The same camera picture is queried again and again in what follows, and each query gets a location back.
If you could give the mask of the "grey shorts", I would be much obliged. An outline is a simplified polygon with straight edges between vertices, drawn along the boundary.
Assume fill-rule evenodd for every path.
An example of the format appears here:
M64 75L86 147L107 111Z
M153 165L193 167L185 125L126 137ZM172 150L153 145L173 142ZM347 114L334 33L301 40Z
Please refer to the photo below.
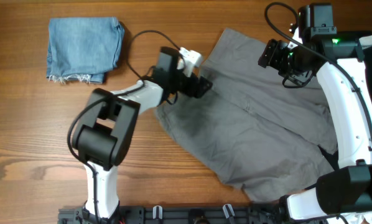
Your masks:
M255 202L310 187L334 170L337 138L317 80L288 89L258 65L265 44L225 29L200 67L212 82L201 98L180 95L156 109L167 134Z

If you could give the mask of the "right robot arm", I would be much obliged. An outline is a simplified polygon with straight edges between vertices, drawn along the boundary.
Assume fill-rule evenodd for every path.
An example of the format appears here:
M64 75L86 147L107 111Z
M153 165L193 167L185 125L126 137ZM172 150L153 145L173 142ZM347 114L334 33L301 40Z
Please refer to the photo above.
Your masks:
M275 219L301 223L372 212L372 102L364 63L372 31L338 31L329 3L312 3L292 14L289 33L270 40L258 64L276 69L286 88L318 80L335 127L338 169L320 176L309 190L281 197Z

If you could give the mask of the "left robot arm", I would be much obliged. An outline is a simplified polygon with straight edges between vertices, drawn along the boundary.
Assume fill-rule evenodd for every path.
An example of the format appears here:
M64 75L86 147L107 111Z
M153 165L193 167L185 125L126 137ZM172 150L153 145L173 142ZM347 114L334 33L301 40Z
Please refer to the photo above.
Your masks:
M194 69L200 53L162 47L156 65L127 89L95 89L68 132L70 152L85 166L88 198L73 210L60 210L59 223L124 223L117 194L118 167L129 151L137 117L183 93L201 98L212 83Z

